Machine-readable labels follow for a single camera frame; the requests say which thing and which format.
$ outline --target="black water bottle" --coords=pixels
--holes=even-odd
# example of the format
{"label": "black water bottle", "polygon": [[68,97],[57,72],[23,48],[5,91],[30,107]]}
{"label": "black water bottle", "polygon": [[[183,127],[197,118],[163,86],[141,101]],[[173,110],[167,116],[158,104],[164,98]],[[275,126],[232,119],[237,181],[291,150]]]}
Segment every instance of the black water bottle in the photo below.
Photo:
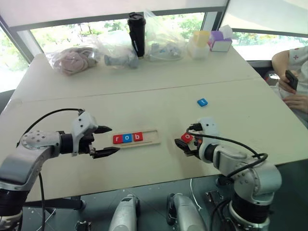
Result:
{"label": "black water bottle", "polygon": [[135,12],[129,14],[129,35],[138,57],[143,57],[144,55],[145,23],[146,21],[142,14]]}

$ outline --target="person's hand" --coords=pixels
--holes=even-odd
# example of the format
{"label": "person's hand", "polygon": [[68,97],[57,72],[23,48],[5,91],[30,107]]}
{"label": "person's hand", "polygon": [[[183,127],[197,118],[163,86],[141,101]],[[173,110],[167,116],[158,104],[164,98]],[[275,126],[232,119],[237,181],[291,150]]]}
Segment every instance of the person's hand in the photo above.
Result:
{"label": "person's hand", "polygon": [[291,109],[297,109],[308,114],[308,95],[290,95],[283,99]]}
{"label": "person's hand", "polygon": [[[297,77],[298,76],[298,74],[297,74],[297,72],[296,71],[291,71],[294,75],[295,75],[295,77]],[[295,94],[296,93],[296,90],[294,90],[293,88],[291,88],[290,86],[289,86],[289,80],[287,79],[287,77],[285,76],[285,74],[283,74],[283,75],[281,75],[280,76],[280,79],[279,79],[279,87],[281,87],[282,89],[284,89],[285,91],[287,91],[287,92],[289,92],[289,93],[293,93],[293,94]]]}

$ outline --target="purple box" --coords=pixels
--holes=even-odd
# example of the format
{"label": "purple box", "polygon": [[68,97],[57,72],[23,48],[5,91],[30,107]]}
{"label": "purple box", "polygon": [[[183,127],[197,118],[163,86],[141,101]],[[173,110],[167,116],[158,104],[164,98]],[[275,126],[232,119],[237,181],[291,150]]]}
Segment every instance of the purple box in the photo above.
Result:
{"label": "purple box", "polygon": [[208,45],[210,46],[211,51],[223,51],[227,52],[232,44],[232,39],[223,38],[221,31],[215,30],[211,31],[210,38],[208,40]]}

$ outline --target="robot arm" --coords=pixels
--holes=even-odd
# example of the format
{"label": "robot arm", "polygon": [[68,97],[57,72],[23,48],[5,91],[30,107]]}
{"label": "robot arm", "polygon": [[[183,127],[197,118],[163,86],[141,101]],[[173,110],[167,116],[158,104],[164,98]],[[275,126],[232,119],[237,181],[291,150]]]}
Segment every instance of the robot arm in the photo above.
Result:
{"label": "robot arm", "polygon": [[188,130],[200,131],[194,141],[197,149],[190,150],[180,139],[175,139],[176,145],[188,156],[194,155],[206,163],[213,163],[224,176],[233,179],[235,194],[229,205],[231,216],[243,227],[266,230],[270,204],[282,183],[278,169],[266,157],[256,164],[256,156],[221,145],[213,138],[218,136],[218,129],[212,118],[201,118]]}
{"label": "robot arm", "polygon": [[0,167],[0,230],[16,226],[43,163],[59,154],[90,154],[93,158],[109,156],[119,148],[96,150],[92,147],[93,133],[111,131],[98,126],[95,118],[82,112],[73,122],[72,133],[31,131],[22,136],[13,154],[7,156]]}

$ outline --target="smartphone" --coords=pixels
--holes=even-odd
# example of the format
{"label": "smartphone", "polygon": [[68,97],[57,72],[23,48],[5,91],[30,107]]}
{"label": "smartphone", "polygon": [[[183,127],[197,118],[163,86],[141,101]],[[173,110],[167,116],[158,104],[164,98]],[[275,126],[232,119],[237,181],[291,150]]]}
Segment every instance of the smartphone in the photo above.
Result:
{"label": "smartphone", "polygon": [[298,84],[298,79],[295,77],[295,75],[290,71],[290,70],[286,70],[285,71],[285,76],[287,77],[287,79],[290,81],[288,84],[291,88],[293,88],[294,90],[296,90],[297,88],[297,84]]}

